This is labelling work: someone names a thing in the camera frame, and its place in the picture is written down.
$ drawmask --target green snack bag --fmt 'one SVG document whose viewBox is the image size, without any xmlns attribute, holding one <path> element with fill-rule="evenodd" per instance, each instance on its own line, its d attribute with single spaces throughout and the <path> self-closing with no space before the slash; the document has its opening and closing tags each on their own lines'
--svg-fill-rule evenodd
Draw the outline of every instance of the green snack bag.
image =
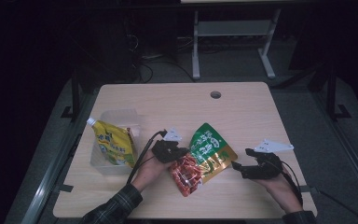
<svg viewBox="0 0 358 224">
<path fill-rule="evenodd" d="M 190 152 L 170 167 L 171 176 L 185 197 L 238 158 L 223 137 L 208 123 L 196 130 L 189 148 Z"/>
</svg>

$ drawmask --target white tag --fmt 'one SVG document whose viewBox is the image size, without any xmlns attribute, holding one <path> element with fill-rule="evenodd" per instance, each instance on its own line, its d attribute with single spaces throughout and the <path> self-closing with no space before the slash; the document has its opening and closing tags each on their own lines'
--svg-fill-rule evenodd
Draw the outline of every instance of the white tag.
<svg viewBox="0 0 358 224">
<path fill-rule="evenodd" d="M 164 139 L 164 141 L 179 142 L 182 140 L 182 137 L 174 128 L 171 128 L 162 139 Z"/>
<path fill-rule="evenodd" d="M 272 142 L 268 139 L 264 139 L 260 145 L 255 147 L 256 152 L 264 152 L 271 153 L 276 151 L 285 151 L 285 150 L 293 150 L 295 147 L 291 144 L 282 144 L 277 142 Z"/>
</svg>

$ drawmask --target yellow snack bag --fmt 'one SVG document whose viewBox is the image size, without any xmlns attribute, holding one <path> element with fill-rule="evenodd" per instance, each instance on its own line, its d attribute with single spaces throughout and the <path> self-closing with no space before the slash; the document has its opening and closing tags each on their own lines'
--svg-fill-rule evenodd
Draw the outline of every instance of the yellow snack bag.
<svg viewBox="0 0 358 224">
<path fill-rule="evenodd" d="M 87 123 L 94 130 L 101 152 L 112 164 L 127 164 L 133 168 L 137 155 L 130 128 L 120 128 L 93 118 L 89 118 Z"/>
</svg>

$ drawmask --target sleeve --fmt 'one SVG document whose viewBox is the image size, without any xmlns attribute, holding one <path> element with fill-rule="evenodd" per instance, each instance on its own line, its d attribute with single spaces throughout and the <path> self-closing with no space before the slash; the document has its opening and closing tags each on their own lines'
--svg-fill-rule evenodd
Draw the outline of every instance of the sleeve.
<svg viewBox="0 0 358 224">
<path fill-rule="evenodd" d="M 142 195 L 138 189 L 128 184 L 107 203 L 101 204 L 83 216 L 80 223 L 123 223 L 142 200 Z"/>
<path fill-rule="evenodd" d="M 294 212 L 282 217 L 285 224 L 314 224 L 315 215 L 311 211 Z"/>
</svg>

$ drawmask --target hand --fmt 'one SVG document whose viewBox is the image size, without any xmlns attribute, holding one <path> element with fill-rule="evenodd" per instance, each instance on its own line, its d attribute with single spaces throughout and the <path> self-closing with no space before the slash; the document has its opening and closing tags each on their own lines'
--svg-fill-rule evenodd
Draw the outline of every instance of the hand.
<svg viewBox="0 0 358 224">
<path fill-rule="evenodd" d="M 142 192 L 148 185 L 153 183 L 163 171 L 167 170 L 176 161 L 162 163 L 157 160 L 152 150 L 147 150 L 142 162 L 145 163 L 139 167 L 138 174 L 131 182 L 139 192 Z"/>
<path fill-rule="evenodd" d="M 289 174 L 285 167 L 283 167 L 283 171 Z M 253 181 L 265 187 L 286 214 L 303 211 L 292 187 L 282 174 L 271 179 L 253 179 Z"/>
</svg>

